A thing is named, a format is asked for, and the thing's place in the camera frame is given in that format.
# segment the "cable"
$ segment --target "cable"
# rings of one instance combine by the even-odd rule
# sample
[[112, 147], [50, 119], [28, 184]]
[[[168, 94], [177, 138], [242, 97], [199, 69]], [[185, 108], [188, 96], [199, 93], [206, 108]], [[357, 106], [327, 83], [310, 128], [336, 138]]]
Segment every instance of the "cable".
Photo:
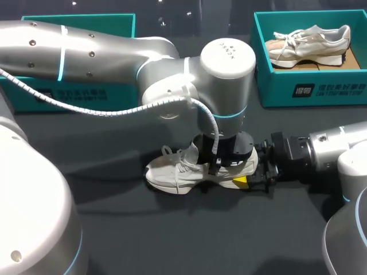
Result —
[[15, 85], [19, 86], [23, 90], [30, 93], [31, 95], [39, 98], [40, 100], [46, 101], [49, 104], [52, 104], [54, 106], [61, 107], [61, 108], [64, 108], [64, 109], [67, 109], [67, 110], [70, 110], [70, 111], [73, 111], [73, 112], [83, 113], [83, 114], [86, 114], [86, 115], [93, 115], [93, 116], [124, 116], [124, 115], [130, 115], [132, 113], [146, 111], [148, 109], [155, 108], [155, 107], [158, 107], [158, 106], [161, 106], [161, 105], [166, 105], [166, 104], [170, 104], [170, 103], [174, 103], [174, 102], [191, 100], [191, 102], [193, 104], [198, 106], [200, 109], [202, 109], [207, 114], [207, 116], [208, 116], [208, 118], [209, 118], [209, 120], [210, 120], [210, 122], [213, 126], [214, 143], [213, 143], [213, 147], [212, 147], [212, 153], [214, 155], [217, 155], [218, 144], [219, 144], [219, 130], [218, 130], [218, 125], [217, 125], [216, 119], [214, 118], [214, 116], [213, 116], [212, 112], [209, 110], [209, 108], [207, 106], [205, 106], [205, 104], [203, 104], [202, 102], [200, 102], [196, 99], [187, 99], [186, 97], [183, 97], [183, 96], [182, 97], [173, 97], [171, 99], [164, 99], [164, 100], [157, 101], [157, 102], [154, 102], [154, 103], [151, 103], [151, 104], [146, 104], [146, 105], [142, 105], [142, 106], [139, 106], [139, 107], [135, 107], [135, 108], [128, 109], [128, 110], [123, 110], [123, 111], [113, 111], [113, 112], [95, 111], [95, 110], [80, 108], [80, 107], [77, 107], [77, 106], [66, 104], [66, 103], [57, 101], [55, 99], [52, 99], [48, 96], [45, 96], [44, 94], [42, 94], [40, 92], [37, 92], [35, 89], [32, 89], [30, 86], [26, 85], [24, 82], [20, 81], [19, 79], [12, 76], [8, 72], [5, 72], [3, 69], [0, 69], [0, 74], [3, 77], [5, 77], [6, 79], [8, 79], [9, 81], [11, 81], [12, 83], [14, 83]]

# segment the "yellow tag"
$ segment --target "yellow tag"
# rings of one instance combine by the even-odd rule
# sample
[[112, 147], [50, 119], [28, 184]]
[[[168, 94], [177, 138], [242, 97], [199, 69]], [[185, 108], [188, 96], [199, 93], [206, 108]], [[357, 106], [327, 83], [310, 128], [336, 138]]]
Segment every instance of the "yellow tag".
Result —
[[232, 181], [235, 185], [237, 185], [239, 188], [248, 189], [248, 183], [247, 183], [247, 177], [242, 176], [240, 178], [235, 178]]

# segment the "white sneaker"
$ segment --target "white sneaker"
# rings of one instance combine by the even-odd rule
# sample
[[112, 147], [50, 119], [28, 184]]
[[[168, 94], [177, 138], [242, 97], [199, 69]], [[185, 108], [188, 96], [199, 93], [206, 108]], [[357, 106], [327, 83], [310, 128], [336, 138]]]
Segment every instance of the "white sneaker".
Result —
[[258, 164], [258, 156], [253, 149], [246, 163], [233, 167], [221, 167], [217, 176], [208, 174], [209, 165], [197, 164], [199, 151], [191, 143], [189, 148], [172, 153], [168, 146], [162, 147], [163, 155], [150, 162], [146, 168], [146, 179], [155, 188], [171, 194], [187, 194], [195, 185], [203, 181], [216, 182], [226, 188], [247, 188], [237, 178], [252, 175]]
[[292, 68], [298, 62], [310, 60], [322, 65], [340, 66], [350, 44], [350, 27], [323, 30], [313, 26], [290, 34], [274, 33], [275, 40], [266, 42], [272, 64]]

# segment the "teal shoe box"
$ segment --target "teal shoe box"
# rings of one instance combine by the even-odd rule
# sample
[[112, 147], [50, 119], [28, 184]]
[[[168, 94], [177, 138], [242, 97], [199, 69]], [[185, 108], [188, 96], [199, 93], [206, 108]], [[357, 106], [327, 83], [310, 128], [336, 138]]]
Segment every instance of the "teal shoe box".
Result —
[[[22, 20], [55, 23], [122, 37], [135, 37], [135, 14], [87, 14], [24, 16]], [[33, 89], [71, 105], [100, 111], [119, 111], [138, 106], [138, 93], [132, 84], [83, 84], [18, 77]], [[14, 112], [65, 112], [23, 91], [4, 77], [0, 85]]]
[[[351, 28], [351, 49], [360, 69], [275, 71], [265, 42], [273, 32], [288, 34], [318, 25]], [[264, 107], [367, 104], [367, 14], [364, 10], [284, 11], [255, 13], [250, 44], [257, 64], [255, 77]]]

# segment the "black table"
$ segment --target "black table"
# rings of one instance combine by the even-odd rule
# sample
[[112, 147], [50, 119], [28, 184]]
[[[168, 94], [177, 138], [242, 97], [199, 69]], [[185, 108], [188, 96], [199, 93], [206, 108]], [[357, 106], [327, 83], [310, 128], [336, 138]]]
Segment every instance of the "black table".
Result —
[[[195, 113], [168, 124], [82, 115], [17, 116], [67, 176], [91, 252], [88, 275], [327, 274], [321, 237], [341, 206], [336, 174], [278, 183], [270, 194], [222, 187], [149, 190], [143, 168], [161, 145], [186, 148]], [[363, 121], [365, 107], [263, 109], [252, 93], [244, 129], [257, 142]]]

